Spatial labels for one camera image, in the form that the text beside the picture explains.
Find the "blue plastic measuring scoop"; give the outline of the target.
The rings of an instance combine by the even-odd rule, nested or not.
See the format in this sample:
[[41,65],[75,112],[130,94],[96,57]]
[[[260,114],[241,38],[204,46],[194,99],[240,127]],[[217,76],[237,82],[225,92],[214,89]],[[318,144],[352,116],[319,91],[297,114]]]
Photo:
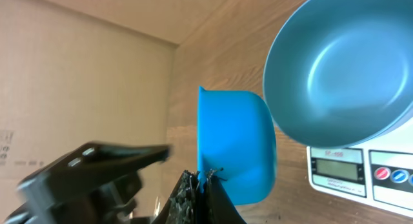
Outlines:
[[198,90],[197,169],[213,173],[234,205],[263,201],[277,174],[276,135],[266,103],[246,90]]

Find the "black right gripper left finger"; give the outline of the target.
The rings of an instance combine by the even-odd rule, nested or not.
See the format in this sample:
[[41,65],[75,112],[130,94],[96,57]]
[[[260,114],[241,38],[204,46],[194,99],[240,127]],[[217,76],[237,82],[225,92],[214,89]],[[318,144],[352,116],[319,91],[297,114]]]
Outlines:
[[198,172],[184,170],[152,224],[194,224],[199,192]]

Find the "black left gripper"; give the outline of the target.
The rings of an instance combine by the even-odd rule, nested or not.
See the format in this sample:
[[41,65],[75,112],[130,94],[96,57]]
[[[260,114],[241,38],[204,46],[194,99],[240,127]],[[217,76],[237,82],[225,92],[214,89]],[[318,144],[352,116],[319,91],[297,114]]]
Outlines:
[[170,145],[133,147],[91,141],[19,182],[24,203],[6,223],[152,223],[133,218],[143,188],[139,170],[167,159]]

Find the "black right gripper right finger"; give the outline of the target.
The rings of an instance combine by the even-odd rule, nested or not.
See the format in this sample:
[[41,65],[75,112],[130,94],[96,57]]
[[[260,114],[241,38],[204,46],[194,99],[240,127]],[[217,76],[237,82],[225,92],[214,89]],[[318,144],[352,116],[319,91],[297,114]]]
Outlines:
[[223,168],[211,169],[206,173],[204,193],[201,196],[201,222],[206,224],[246,224],[225,191],[217,173]]

